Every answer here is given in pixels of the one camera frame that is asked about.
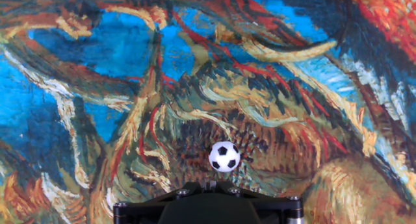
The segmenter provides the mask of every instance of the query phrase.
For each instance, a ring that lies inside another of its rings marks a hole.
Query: bolt
[[[115,204],[117,207],[126,207],[130,202],[129,201],[120,201]]]
[[[299,200],[300,199],[300,197],[298,197],[298,196],[289,196],[289,197],[287,197],[288,199],[290,199],[290,200],[292,200],[292,201],[297,201],[297,200]]]
[[[178,195],[186,195],[189,193],[188,189],[179,189],[178,191],[176,191],[176,194]]]
[[[240,190],[241,190],[240,188],[236,188],[236,187],[228,188],[228,192],[232,194],[240,193]]]

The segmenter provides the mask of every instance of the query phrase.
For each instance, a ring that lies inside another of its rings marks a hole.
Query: impressionist painting
[[[0,0],[0,102],[0,223],[207,179],[416,223],[416,0]]]

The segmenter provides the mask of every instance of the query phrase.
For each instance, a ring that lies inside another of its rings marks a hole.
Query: black pentagon patch
[[[220,156],[224,156],[227,154],[227,149],[224,146],[221,146],[221,148],[218,149],[218,153]]]
[[[232,168],[233,166],[235,166],[235,160],[230,160],[230,161],[228,162],[228,167],[229,167],[229,168]]]
[[[218,164],[218,162],[213,162],[213,167],[215,169],[220,169],[220,165]]]

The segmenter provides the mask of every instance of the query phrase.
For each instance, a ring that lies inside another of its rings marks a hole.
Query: soccer ball
[[[231,142],[217,142],[209,153],[209,163],[219,172],[230,172],[240,163],[240,153]]]

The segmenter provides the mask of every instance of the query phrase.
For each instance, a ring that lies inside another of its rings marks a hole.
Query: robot
[[[232,171],[239,160],[231,142],[214,144],[209,154],[219,172]],[[144,203],[116,203],[113,215],[114,224],[304,224],[302,198],[270,197],[228,180],[187,182]]]

